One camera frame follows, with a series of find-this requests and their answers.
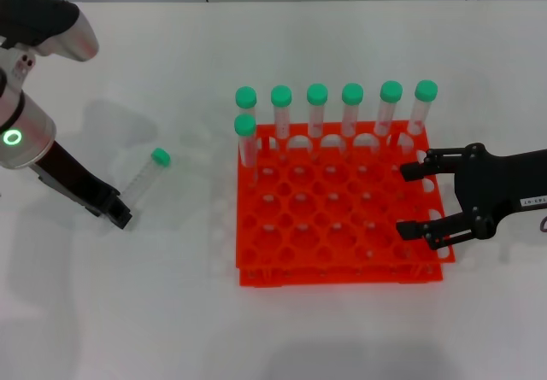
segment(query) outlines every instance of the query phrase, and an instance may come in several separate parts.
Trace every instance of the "green led ring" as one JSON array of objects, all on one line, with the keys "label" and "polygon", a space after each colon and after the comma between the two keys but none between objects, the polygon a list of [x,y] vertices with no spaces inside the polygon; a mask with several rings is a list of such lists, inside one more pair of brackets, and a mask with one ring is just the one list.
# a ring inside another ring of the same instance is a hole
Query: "green led ring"
[{"label": "green led ring", "polygon": [[3,134],[3,143],[6,145],[17,145],[23,139],[23,134],[19,130],[7,130]]}]

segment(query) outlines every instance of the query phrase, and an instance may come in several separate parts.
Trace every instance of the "green test tube cap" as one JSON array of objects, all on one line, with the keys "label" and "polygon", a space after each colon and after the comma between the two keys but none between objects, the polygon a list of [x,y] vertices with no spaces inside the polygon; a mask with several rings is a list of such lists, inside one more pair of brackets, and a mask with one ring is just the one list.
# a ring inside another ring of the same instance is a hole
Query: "green test tube cap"
[{"label": "green test tube cap", "polygon": [[403,86],[400,85],[397,81],[386,81],[381,90],[379,91],[379,97],[384,102],[389,102],[394,104],[399,102],[403,96]]},{"label": "green test tube cap", "polygon": [[349,83],[342,90],[342,101],[348,105],[358,105],[362,102],[365,92],[362,87],[356,83]]},{"label": "green test tube cap", "polygon": [[272,104],[275,107],[288,107],[292,102],[292,92],[286,85],[276,85],[272,89]]},{"label": "green test tube cap", "polygon": [[256,91],[251,87],[241,87],[236,91],[236,104],[243,109],[253,108],[256,105]]},{"label": "green test tube cap", "polygon": [[156,148],[150,156],[152,157],[152,160],[154,160],[154,162],[161,167],[167,168],[171,163],[171,156],[165,149]]},{"label": "green test tube cap", "polygon": [[312,84],[308,88],[307,98],[311,105],[323,105],[328,98],[328,89],[323,84]]},{"label": "green test tube cap", "polygon": [[438,87],[429,79],[420,81],[416,86],[415,97],[422,102],[431,102],[437,98]]},{"label": "green test tube cap", "polygon": [[240,137],[248,137],[249,135],[253,135],[256,131],[255,118],[249,114],[238,115],[233,122],[233,126]]}]

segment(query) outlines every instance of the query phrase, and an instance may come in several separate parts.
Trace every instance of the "orange test tube rack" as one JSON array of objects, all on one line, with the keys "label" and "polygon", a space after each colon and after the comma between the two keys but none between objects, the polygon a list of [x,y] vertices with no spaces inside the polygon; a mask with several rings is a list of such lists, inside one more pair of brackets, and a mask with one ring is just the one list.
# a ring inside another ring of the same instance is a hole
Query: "orange test tube rack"
[{"label": "orange test tube rack", "polygon": [[[290,148],[295,136],[307,137],[307,124],[291,124],[291,138],[275,146],[274,125],[257,126],[256,168],[238,158],[240,285],[443,280],[442,265],[456,260],[452,247],[440,257],[423,239],[403,241],[395,228],[398,220],[444,216],[436,178],[404,182],[398,170],[429,148],[425,131],[404,134],[407,124],[393,121],[388,137],[372,138],[363,134],[373,133],[374,122],[358,122],[358,139],[378,140],[372,148],[341,137],[340,123],[325,123],[311,148]],[[321,139],[329,135],[344,145],[326,146]],[[413,145],[403,149],[400,136]]]}]

